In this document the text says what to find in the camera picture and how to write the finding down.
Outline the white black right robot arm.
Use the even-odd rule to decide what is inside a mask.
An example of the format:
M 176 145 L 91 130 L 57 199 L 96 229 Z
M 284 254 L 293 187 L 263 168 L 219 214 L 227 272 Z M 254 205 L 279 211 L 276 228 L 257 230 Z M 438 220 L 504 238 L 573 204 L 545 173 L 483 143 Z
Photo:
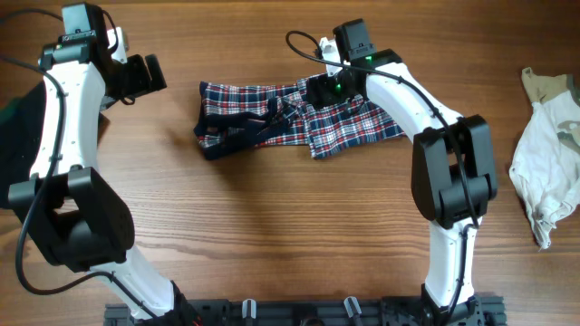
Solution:
M 392 50 L 319 60 L 327 72 L 307 80 L 308 101 L 321 109 L 362 96 L 393 118 L 413 146 L 411 192 L 430 224 L 430 265 L 420 298 L 395 300 L 387 317 L 423 325 L 484 324 L 471 270 L 477 232 L 498 190 L 488 124 L 430 95 Z

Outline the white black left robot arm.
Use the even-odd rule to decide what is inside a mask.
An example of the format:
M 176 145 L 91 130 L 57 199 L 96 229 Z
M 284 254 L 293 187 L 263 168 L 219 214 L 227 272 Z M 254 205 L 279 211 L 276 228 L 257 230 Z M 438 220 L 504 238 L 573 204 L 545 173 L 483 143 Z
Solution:
M 104 282 L 133 321 L 198 325 L 177 285 L 135 245 L 131 211 L 99 173 L 102 111 L 165 87 L 156 57 L 127 50 L 118 27 L 71 27 L 43 48 L 41 82 L 1 116 L 1 203 L 21 221 L 20 242 L 32 240 L 79 283 Z

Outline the plaid sleeveless shirt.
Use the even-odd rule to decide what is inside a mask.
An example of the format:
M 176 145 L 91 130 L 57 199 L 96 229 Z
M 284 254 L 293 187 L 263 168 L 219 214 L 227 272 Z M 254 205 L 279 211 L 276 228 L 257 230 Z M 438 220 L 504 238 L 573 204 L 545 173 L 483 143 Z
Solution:
M 398 138 L 402 128 L 376 104 L 356 95 L 314 108 L 306 80 L 291 85 L 199 85 L 194 134 L 207 160 L 264 146 L 307 146 L 314 159 L 345 149 Z

